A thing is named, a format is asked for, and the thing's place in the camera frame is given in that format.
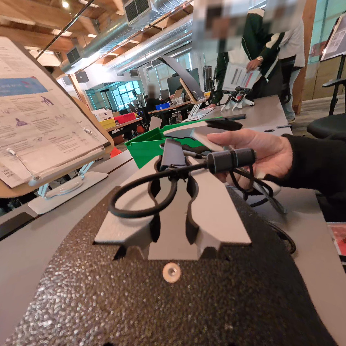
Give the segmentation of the black office chair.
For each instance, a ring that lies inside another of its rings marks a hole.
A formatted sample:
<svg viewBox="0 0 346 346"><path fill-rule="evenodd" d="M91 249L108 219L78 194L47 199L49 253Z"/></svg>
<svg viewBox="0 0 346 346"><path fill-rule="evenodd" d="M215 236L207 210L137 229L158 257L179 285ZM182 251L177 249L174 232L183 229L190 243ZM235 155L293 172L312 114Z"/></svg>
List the black office chair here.
<svg viewBox="0 0 346 346"><path fill-rule="evenodd" d="M324 139L346 132L346 113L334 115L339 85L342 85L345 89L346 79L340 78L322 85L323 88L334 87L334 93L328 116L316 119L307 126L307 132L318 139Z"/></svg>

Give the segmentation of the green plastic bin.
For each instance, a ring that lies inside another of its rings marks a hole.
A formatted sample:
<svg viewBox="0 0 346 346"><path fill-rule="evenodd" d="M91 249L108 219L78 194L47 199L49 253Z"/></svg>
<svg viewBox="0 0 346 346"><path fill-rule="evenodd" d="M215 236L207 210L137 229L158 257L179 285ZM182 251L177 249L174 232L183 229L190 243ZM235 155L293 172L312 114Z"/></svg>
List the green plastic bin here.
<svg viewBox="0 0 346 346"><path fill-rule="evenodd" d="M167 125L167 126L164 126L162 129L157 127L157 128L154 128L153 130L145 132L125 142L125 146L129 150L133 159L135 160L137 167L142 168L151 159L153 159L154 157L158 155L163 154L163 148L160 145L164 144L166 139L171 138L171 137L165 137L163 135L164 131L167 131L169 129L173 129L176 127L184 126L185 124L188 125L188 124L197 123L197 122L200 122L200 121ZM202 145L200 142L190 138L184 138L184 139L173 138L173 139L180 142L181 145L188 144L191 147L197 147Z"/></svg>

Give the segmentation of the red printed sheet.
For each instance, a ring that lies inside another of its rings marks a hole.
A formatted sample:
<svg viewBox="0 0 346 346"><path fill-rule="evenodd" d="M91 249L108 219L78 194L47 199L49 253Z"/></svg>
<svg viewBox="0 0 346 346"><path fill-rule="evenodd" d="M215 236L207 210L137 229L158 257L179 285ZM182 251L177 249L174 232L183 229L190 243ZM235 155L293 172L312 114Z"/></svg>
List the red printed sheet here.
<svg viewBox="0 0 346 346"><path fill-rule="evenodd" d="M346 270L346 223L345 222L327 222L331 233L333 243L339 255L341 264Z"/></svg>

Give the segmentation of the curved black sheet document stand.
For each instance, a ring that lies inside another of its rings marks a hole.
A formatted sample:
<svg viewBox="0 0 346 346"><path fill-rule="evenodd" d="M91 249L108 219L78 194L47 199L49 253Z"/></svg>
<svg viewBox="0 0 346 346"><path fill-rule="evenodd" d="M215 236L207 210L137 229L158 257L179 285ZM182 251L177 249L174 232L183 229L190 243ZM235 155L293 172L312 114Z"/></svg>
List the curved black sheet document stand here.
<svg viewBox="0 0 346 346"><path fill-rule="evenodd" d="M207 120L207 115L210 115L212 108L200 110L200 106L207 99L204 92L201 90L199 83L186 71L174 58L166 56L158 56L158 59L172 68L178 75L180 83L190 97L190 101L194 104L192 111L183 123Z"/></svg>

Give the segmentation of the blue header laminated sheet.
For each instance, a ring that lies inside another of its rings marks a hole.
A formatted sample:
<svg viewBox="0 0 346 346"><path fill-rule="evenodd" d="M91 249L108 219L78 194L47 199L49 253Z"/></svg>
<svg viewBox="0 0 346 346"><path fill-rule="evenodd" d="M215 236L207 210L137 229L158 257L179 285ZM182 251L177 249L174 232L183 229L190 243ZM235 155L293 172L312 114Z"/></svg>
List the blue header laminated sheet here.
<svg viewBox="0 0 346 346"><path fill-rule="evenodd" d="M35 75L1 78L1 167L15 183L101 148L106 138L40 64Z"/></svg>

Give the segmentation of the silver usb hub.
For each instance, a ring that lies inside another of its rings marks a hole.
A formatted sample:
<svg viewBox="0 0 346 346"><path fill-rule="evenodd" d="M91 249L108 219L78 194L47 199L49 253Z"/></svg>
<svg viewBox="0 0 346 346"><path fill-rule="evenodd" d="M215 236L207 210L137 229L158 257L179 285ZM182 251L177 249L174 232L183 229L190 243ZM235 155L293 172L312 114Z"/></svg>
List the silver usb hub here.
<svg viewBox="0 0 346 346"><path fill-rule="evenodd" d="M183 155L180 142L174 139L166 139L161 147L163 148L163 156L160 171L176 170L188 165L186 161L188 156ZM256 153L253 149L230 148L219 152L211 152L207 156L189 157L200 159L202 168L209 170L212 174L227 173L227 178L230 181L227 184L239 192L241 192L240 188L244 190L251 188L255 181L264 185L262 182L265 181L264 178L256 178L254 176L253 164L256 160ZM279 214L287 214L285 207L275 197L269 198L268 201L262 201L263 199L252 203L250 206L257 207L269 202Z"/></svg>

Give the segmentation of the ceiling vent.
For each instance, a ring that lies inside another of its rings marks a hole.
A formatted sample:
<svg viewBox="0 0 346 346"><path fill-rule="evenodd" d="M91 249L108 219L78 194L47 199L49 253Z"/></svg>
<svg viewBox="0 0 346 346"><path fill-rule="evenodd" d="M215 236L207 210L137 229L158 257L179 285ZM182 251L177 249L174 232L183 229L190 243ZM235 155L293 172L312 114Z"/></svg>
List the ceiling vent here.
<svg viewBox="0 0 346 346"><path fill-rule="evenodd" d="M148 0L130 0L123 6L128 26L135 23L151 11L151 4Z"/></svg>

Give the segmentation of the red bin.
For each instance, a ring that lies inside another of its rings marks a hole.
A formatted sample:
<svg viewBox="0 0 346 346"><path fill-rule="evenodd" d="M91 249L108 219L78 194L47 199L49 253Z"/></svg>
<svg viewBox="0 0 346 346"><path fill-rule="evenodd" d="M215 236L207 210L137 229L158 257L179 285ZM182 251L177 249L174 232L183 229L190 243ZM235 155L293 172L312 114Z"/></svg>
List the red bin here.
<svg viewBox="0 0 346 346"><path fill-rule="evenodd" d="M117 125L136 120L136 116L137 116L137 114L135 112L126 113L124 115L120 114L120 112L113 112L112 115L113 115L113 118L115 120L115 124L117 124Z"/></svg>

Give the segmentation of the white instruction sheet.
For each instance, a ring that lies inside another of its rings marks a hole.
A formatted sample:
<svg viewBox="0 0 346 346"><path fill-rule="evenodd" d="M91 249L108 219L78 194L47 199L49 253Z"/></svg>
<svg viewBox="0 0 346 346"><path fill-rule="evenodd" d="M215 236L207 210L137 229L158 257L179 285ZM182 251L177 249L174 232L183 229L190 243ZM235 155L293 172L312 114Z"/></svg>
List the white instruction sheet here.
<svg viewBox="0 0 346 346"><path fill-rule="evenodd" d="M0 37L0 78L20 78L35 75L36 64L10 39Z"/></svg>

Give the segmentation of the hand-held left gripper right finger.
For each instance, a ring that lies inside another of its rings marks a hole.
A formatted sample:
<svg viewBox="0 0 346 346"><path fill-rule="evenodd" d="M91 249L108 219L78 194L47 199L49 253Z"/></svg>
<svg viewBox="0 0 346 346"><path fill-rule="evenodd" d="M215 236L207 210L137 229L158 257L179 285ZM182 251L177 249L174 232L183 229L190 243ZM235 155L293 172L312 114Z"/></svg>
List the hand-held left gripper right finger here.
<svg viewBox="0 0 346 346"><path fill-rule="evenodd" d="M223 246L249 246L252 241L225 185L208 170L188 173L185 234L196 245L197 259L214 257Z"/></svg>

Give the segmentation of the silver ceiling duct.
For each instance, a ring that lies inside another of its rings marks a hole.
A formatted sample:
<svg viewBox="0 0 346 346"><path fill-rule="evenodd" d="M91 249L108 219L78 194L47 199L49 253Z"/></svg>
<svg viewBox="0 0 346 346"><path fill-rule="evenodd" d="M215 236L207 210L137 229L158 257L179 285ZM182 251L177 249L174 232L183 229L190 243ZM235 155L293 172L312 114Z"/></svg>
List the silver ceiling duct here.
<svg viewBox="0 0 346 346"><path fill-rule="evenodd" d="M191 3L192 1L150 1L151 11L132 26L128 26L124 14L108 25L85 47L76 46L70 50L67 53L67 60L61 64L60 69L67 75L84 70L113 49L117 49L119 45L134 40L138 34L144 34L142 29L152 29L153 26L158 25L158 21L161 22L161 18L166 19L181 10L184 12L184 17L140 42L134 48L120 53L118 58L107 63L106 66L122 75L160 55L168 54L176 57L180 47L188 47L188 50L191 50L193 15L192 10L186 12L184 9Z"/></svg>

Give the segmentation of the picture board black easel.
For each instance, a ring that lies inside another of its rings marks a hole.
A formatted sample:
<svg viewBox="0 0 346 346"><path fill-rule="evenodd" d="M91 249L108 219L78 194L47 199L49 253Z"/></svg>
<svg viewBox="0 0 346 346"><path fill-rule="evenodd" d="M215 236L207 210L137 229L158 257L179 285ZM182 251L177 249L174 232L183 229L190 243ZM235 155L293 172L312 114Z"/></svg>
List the picture board black easel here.
<svg viewBox="0 0 346 346"><path fill-rule="evenodd" d="M324 62L337 57L340 57L340 64L336 79L322 85L323 88L334 87L328 114L329 116L333 115L334 113L339 86L342 85L345 88L346 85L346 79L342 78L346 60L346 11L344 11L335 22L319 57L319 61Z"/></svg>

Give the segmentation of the wooden document stand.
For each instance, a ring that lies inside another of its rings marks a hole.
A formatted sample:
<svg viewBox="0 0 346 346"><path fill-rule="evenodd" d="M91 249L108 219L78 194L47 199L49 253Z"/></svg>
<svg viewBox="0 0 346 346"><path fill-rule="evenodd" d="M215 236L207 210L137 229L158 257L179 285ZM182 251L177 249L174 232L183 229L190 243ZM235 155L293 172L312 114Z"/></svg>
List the wooden document stand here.
<svg viewBox="0 0 346 346"><path fill-rule="evenodd" d="M31 60L37 62L22 45L13 43ZM41 65L41 68L55 80L45 67ZM72 99L108 142L88 155L77 157L71 162L56 166L40 176L31 175L30 179L20 180L19 184L15 186L10 186L7 183L15 183L14 178L17 176L11 175L8 178L4 174L6 168L1 167L1 199L19 197L38 190L38 197L30 201L28 206L36 214L45 214L106 179L107 173L89 172L89 168L95 160L112 151L114 148L112 138L83 103L78 103L74 98Z"/></svg>

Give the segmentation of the held paper sheets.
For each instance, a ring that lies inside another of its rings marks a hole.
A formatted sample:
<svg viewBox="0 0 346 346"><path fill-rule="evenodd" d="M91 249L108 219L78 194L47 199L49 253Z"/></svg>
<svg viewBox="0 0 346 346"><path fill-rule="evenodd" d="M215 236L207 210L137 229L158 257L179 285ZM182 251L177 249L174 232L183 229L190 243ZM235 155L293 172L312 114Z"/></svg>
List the held paper sheets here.
<svg viewBox="0 0 346 346"><path fill-rule="evenodd" d="M235 91L237 87L252 89L261 78L259 69L247 71L243 64L228 63L223 81L223 90Z"/></svg>

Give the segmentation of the black device white stand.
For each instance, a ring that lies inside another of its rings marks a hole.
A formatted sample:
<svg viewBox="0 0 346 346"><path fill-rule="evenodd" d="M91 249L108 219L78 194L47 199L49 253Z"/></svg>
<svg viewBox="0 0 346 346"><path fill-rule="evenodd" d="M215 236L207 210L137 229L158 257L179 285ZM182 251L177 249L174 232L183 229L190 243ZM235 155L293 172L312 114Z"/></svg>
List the black device white stand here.
<svg viewBox="0 0 346 346"><path fill-rule="evenodd" d="M237 86L235 90L222 90L223 94L228 94L227 102L222 106L223 110L236 110L242 109L243 106L253 107L255 104L253 101L246 99L246 96L250 93L251 89Z"/></svg>

